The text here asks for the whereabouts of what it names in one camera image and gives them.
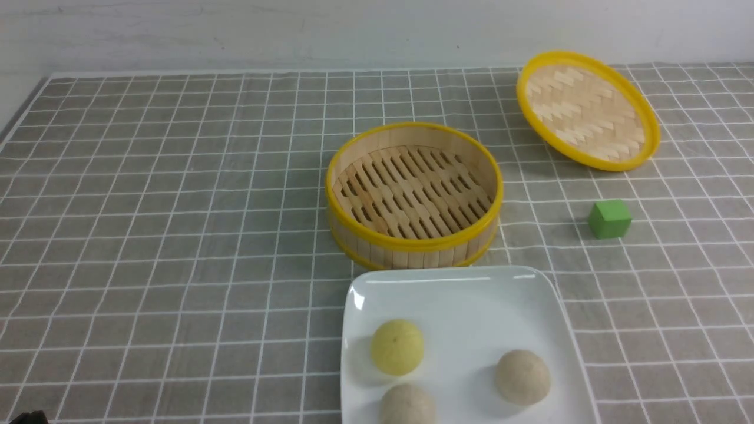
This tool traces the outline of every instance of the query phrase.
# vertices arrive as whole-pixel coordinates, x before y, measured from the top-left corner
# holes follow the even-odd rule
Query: yellow rim
[[[389,235],[380,234],[376,231],[368,229],[365,226],[362,226],[361,224],[356,222],[356,220],[354,220],[353,218],[349,217],[342,210],[342,208],[340,207],[340,204],[338,203],[335,197],[335,193],[333,193],[333,190],[332,190],[333,166],[334,164],[338,163],[338,159],[340,158],[340,155],[342,155],[342,153],[346,149],[348,149],[349,146],[351,146],[352,144],[356,143],[357,141],[361,140],[364,137],[368,137],[380,131],[392,130],[395,128],[406,128],[406,127],[433,128],[436,130],[446,131],[451,134],[454,134],[457,137],[460,137],[468,141],[469,143],[477,147],[479,150],[481,150],[484,156],[490,162],[490,164],[492,164],[492,167],[495,169],[495,178],[497,178],[499,182],[498,191],[495,193],[495,199],[492,202],[492,206],[489,208],[487,213],[484,214],[484,216],[482,216],[481,218],[479,218],[479,220],[477,220],[474,224],[467,227],[466,229],[456,232],[455,234],[446,235],[445,237],[431,238],[428,240],[405,240],[402,238],[390,237]],[[407,252],[444,249],[444,248],[456,246],[461,243],[465,243],[471,240],[472,238],[477,237],[480,232],[482,232],[494,219],[497,218],[498,214],[500,213],[501,203],[503,201],[503,176],[500,173],[500,168],[498,167],[498,163],[495,161],[495,158],[492,157],[492,153],[490,153],[487,150],[487,148],[482,146],[482,143],[476,141],[475,139],[469,137],[468,135],[462,133],[461,131],[448,128],[444,125],[429,124],[427,122],[404,122],[404,123],[399,123],[399,124],[385,125],[382,127],[373,128],[372,130],[369,130],[366,133],[359,134],[358,136],[350,139],[343,147],[340,148],[340,150],[338,150],[335,156],[333,156],[333,159],[330,161],[330,165],[329,167],[327,167],[325,187],[326,187],[325,193],[327,194],[327,201],[330,205],[330,210],[335,214],[336,219],[340,223],[342,223],[344,226],[346,226],[346,228],[350,229],[353,233],[357,234],[360,238],[362,238],[365,241],[368,241],[371,244],[376,244],[379,247],[385,247],[391,250],[404,250]]]
[[[345,244],[343,244],[340,241],[340,238],[334,233],[331,232],[333,235],[333,239],[335,240],[335,243],[338,245],[338,247],[343,250],[343,253],[345,253],[345,256],[351,258],[355,263],[358,263],[359,265],[363,266],[366,269],[370,269],[372,271],[382,271],[388,268],[385,268],[384,266],[379,266],[371,263],[368,260],[365,260],[364,258],[357,255],[353,250],[349,249]],[[475,263],[477,260],[479,260],[480,257],[487,251],[489,248],[489,245],[492,244],[492,242],[495,240],[495,232],[493,231],[492,234],[489,236],[489,240],[482,246],[482,248],[476,252],[472,257],[464,260],[463,262],[456,263],[453,266],[469,266],[472,263]]]
[[[529,104],[529,100],[526,99],[526,82],[529,80],[532,73],[540,69],[542,66],[556,64],[578,66],[594,72],[596,75],[613,84],[613,86],[615,86],[626,97],[626,99],[628,99],[631,106],[633,106],[633,108],[639,113],[639,118],[642,120],[644,136],[646,139],[642,151],[635,158],[625,162],[610,162],[589,156],[581,150],[562,141],[539,120],[534,113],[532,106]],[[547,53],[534,57],[526,64],[526,66],[524,66],[523,71],[521,72],[518,84],[516,85],[516,95],[518,96],[519,105],[521,106],[521,110],[523,111],[526,120],[529,121],[529,124],[535,131],[537,131],[537,134],[539,134],[558,152],[561,152],[563,155],[587,166],[601,169],[603,171],[627,171],[629,169],[634,169],[652,156],[660,145],[660,127],[657,125],[657,119],[654,116],[654,112],[652,112],[652,107],[649,106],[649,103],[642,94],[613,68],[591,57],[584,56],[583,54],[574,53],[572,51],[548,51]]]

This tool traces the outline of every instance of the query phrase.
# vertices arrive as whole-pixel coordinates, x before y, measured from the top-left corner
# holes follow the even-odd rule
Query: dough ball
[[[432,396],[413,384],[399,384],[382,396],[381,424],[434,424],[437,413]]]
[[[495,368],[495,386],[503,398],[521,406],[536,404],[550,392],[550,370],[528,350],[512,350]]]

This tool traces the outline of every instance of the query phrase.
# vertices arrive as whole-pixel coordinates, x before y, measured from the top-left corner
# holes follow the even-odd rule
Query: grid tablecloth
[[[480,263],[547,273],[605,423],[754,421],[754,64],[617,66],[663,127],[627,173],[555,152],[518,69],[51,78],[0,152],[0,419],[340,422],[323,170],[398,121],[505,180]],[[634,216],[593,239],[594,201]]]

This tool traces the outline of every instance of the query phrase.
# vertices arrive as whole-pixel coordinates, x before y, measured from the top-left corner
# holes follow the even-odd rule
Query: steamer basket
[[[484,146],[419,122],[346,143],[325,185],[333,237],[371,269],[470,265],[492,243],[503,199],[500,170]]]

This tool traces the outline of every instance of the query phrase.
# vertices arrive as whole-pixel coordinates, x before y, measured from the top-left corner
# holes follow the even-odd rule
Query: bamboo steamer lid
[[[646,99],[589,57],[554,51],[532,59],[517,94],[529,124],[562,154],[604,171],[638,167],[660,142]]]

